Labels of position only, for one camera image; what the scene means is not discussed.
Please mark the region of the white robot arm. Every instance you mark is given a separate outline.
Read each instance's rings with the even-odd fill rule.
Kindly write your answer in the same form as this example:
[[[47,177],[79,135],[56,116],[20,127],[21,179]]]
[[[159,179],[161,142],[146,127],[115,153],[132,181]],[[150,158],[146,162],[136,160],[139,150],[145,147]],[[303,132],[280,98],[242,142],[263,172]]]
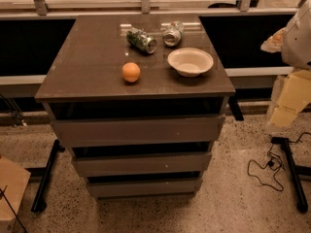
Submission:
[[[281,132],[311,103],[311,0],[306,0],[260,49],[280,52],[282,61],[293,67],[287,76],[279,75],[275,80],[266,113],[265,130]]]

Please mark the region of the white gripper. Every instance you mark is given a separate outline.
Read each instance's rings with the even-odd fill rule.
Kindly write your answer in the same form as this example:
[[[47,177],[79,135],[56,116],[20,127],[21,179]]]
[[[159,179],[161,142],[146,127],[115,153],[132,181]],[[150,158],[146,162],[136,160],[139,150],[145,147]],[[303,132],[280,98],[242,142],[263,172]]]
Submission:
[[[264,129],[273,134],[289,127],[311,103],[311,72],[298,70],[274,82]]]

